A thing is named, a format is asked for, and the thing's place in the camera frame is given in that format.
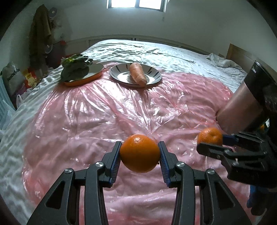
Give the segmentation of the blue gloved hand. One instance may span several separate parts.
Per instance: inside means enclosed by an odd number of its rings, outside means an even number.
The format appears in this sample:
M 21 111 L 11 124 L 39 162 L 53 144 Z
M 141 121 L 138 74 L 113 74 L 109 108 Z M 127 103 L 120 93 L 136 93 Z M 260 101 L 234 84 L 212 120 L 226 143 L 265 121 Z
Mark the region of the blue gloved hand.
M 251 214 L 261 216 L 266 210 L 268 200 L 268 189 L 263 187 L 250 186 L 249 199 L 247 200 L 247 208 L 251 209 Z

